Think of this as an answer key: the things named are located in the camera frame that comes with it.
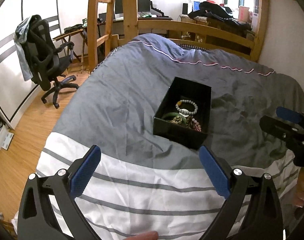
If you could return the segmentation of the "person's right hand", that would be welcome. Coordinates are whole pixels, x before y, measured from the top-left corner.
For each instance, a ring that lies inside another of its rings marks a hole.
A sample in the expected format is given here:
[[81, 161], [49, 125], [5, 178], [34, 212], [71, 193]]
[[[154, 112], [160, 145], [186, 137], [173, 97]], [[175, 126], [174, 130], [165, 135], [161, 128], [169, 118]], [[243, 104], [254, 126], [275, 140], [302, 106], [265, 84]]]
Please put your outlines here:
[[300, 168], [293, 205], [299, 208], [304, 207], [304, 167]]

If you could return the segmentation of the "person's left hand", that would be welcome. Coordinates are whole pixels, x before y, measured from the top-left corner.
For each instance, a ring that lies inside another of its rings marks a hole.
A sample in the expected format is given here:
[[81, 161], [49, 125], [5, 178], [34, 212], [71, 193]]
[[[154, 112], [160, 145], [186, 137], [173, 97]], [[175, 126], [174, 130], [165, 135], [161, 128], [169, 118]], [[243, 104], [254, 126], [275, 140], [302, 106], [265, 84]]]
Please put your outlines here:
[[124, 240], [158, 240], [158, 232], [149, 231], [145, 233], [140, 233], [139, 235], [131, 236], [125, 238]]

